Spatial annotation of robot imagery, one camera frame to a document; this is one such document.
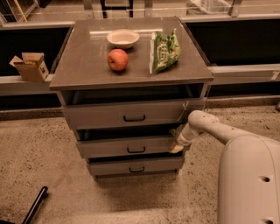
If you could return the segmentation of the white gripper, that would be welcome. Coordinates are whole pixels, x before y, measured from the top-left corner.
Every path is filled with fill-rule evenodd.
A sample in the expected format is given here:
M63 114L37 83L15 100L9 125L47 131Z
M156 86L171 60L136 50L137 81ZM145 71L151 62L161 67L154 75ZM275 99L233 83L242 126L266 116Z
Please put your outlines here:
M176 129L171 129L170 133L176 137L177 142L173 142L169 149L170 153L178 153L184 149L194 138L195 133L189 125L180 125Z

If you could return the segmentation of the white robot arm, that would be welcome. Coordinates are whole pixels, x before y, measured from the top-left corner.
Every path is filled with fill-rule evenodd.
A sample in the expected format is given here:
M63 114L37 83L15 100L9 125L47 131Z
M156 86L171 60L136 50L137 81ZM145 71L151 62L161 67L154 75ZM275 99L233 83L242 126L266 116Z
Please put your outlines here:
M280 142L199 110L171 133L171 153L203 134L225 145L218 175L218 224L280 224Z

